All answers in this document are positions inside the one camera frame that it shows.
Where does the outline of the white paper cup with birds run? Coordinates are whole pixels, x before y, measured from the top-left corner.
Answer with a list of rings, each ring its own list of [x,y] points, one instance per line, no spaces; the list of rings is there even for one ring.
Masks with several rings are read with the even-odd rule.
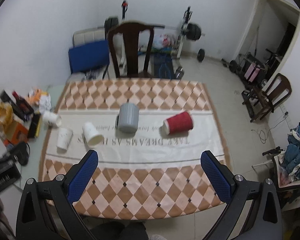
[[[71,139],[73,136],[73,130],[69,128],[60,127],[58,129],[58,138],[56,147],[61,152],[66,152],[69,148]]]

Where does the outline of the white paper cup at edge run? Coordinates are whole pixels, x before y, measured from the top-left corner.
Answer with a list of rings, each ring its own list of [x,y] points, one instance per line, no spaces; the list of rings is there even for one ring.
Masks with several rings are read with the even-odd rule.
[[[60,127],[62,124],[62,118],[56,113],[45,111],[43,114],[43,123],[52,127]]]

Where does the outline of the white paper cup lying open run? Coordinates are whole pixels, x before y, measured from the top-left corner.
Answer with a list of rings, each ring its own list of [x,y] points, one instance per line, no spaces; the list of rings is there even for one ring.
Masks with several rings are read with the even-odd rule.
[[[95,146],[104,140],[103,135],[96,129],[91,122],[85,122],[83,127],[83,135],[88,146]]]

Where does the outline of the red ripple paper cup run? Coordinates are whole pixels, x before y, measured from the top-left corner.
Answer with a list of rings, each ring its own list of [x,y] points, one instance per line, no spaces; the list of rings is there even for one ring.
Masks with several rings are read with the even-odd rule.
[[[164,120],[162,129],[167,135],[187,132],[193,129],[193,120],[189,112],[182,112]]]

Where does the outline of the black computer mouse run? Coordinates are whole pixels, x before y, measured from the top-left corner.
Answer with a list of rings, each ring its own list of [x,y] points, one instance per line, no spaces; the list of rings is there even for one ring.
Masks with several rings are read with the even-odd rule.
[[[22,141],[16,146],[15,156],[21,166],[26,166],[29,162],[29,146],[28,143]]]

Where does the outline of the orange box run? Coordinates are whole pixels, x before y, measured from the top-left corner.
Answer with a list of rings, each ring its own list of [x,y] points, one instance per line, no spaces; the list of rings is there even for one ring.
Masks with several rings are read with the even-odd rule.
[[[29,130],[20,122],[15,120],[14,114],[10,114],[2,123],[4,128],[4,145],[17,145],[20,142],[27,142]]]

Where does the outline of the black yellow flat box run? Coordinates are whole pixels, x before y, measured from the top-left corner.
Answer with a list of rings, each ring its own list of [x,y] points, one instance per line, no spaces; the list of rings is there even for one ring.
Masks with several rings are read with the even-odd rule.
[[[31,119],[29,132],[27,134],[28,139],[33,139],[38,137],[41,123],[42,123],[42,115],[40,113],[34,114]]]

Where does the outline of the yellow plastic bag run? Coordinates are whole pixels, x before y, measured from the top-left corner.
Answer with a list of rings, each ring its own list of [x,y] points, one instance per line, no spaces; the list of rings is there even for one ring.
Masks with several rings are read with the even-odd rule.
[[[13,109],[7,102],[0,103],[0,138],[6,139],[6,132],[13,121]]]

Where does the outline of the pile of blue clothes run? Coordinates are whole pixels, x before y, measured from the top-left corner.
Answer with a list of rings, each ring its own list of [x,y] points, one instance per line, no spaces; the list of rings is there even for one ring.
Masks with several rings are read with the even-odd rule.
[[[288,134],[288,146],[280,160],[287,178],[293,182],[300,180],[300,123]]]

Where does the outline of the dark wooden chair at right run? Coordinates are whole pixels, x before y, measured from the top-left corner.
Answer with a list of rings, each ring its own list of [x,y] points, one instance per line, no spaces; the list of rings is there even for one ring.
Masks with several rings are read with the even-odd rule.
[[[244,90],[241,95],[242,104],[246,106],[250,122],[263,120],[269,113],[274,113],[279,105],[283,104],[291,95],[290,81],[278,73],[266,90],[253,86]]]

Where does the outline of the checkered brown pink tablecloth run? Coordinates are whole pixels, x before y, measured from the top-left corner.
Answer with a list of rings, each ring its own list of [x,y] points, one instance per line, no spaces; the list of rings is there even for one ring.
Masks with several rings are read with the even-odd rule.
[[[136,133],[116,127],[124,103],[139,107]],[[193,129],[167,135],[165,119],[189,112]],[[90,146],[82,127],[91,122],[104,140],[94,146],[99,163],[79,201],[80,214],[111,219],[162,219],[188,215],[221,204],[200,166],[211,151],[223,164],[230,161],[226,141],[205,84],[196,81],[117,79],[68,83],[56,113],[73,130],[66,152],[57,149],[58,131],[49,129],[38,178],[65,174]]]

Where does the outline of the white padded bench cushion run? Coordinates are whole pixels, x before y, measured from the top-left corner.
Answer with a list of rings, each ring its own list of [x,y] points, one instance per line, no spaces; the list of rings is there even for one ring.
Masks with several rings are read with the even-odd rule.
[[[72,38],[73,47],[106,39],[104,28],[90,28],[74,32]]]

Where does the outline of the dark wooden chair behind table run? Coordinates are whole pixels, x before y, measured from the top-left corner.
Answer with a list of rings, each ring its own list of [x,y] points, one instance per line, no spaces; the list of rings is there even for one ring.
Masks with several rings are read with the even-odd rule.
[[[149,40],[146,49],[146,56],[143,65],[143,71],[139,72],[138,61],[138,44],[139,35],[141,32],[149,31]],[[121,34],[123,37],[123,44],[125,48],[127,75],[121,76],[119,70],[119,64],[117,61],[117,55],[113,43],[113,37],[117,34]],[[108,46],[111,54],[111,59],[114,66],[115,76],[120,78],[153,78],[154,76],[149,74],[148,67],[150,61],[150,55],[152,50],[152,44],[154,40],[154,27],[152,25],[146,25],[141,22],[127,21],[117,27],[111,28],[108,32]]]

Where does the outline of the white red plastic bag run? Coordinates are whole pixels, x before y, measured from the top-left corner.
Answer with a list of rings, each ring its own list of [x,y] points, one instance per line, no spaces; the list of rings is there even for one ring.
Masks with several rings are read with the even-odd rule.
[[[157,34],[154,35],[153,48],[164,49],[173,47],[175,44],[175,36],[172,34]]]

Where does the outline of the white weight bench rack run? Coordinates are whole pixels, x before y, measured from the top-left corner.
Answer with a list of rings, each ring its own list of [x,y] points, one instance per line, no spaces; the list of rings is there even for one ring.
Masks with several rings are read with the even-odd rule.
[[[127,9],[128,9],[127,0],[123,0],[123,2],[121,4],[121,7],[122,7],[121,23],[123,23],[125,21],[126,12],[127,12]],[[189,6],[186,9],[186,11],[184,12],[183,20],[182,20],[181,23],[183,23],[183,22],[184,23],[189,23],[191,16],[192,16],[192,11],[191,11],[191,7]],[[178,31],[178,38],[177,38],[177,41],[175,42],[174,46],[171,49],[171,53],[175,57],[175,59],[180,59],[181,51],[182,51],[184,40],[186,39],[186,37],[181,35],[179,27],[178,27],[177,31]],[[126,66],[127,66],[127,64],[126,64],[126,54],[125,54],[124,43],[122,42],[121,59],[120,59],[120,63],[119,63],[119,68],[125,68]]]

